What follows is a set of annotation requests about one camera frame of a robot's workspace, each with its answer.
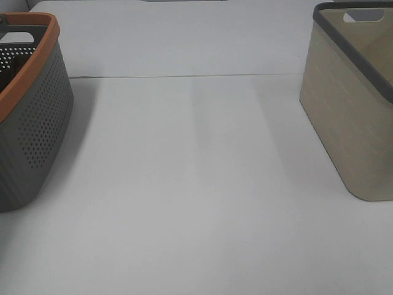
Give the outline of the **beige basket with grey rim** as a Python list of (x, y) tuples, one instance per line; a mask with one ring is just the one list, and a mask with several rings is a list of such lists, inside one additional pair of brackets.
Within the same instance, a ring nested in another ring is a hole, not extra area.
[(355, 197), (392, 200), (392, 3), (323, 2), (300, 104)]

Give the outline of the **grey basket with orange rim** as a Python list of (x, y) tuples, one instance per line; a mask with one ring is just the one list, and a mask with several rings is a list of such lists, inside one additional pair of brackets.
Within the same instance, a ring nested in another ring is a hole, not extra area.
[(1, 44), (1, 212), (32, 202), (63, 142), (74, 95), (49, 13), (1, 14), (1, 32), (31, 42)]

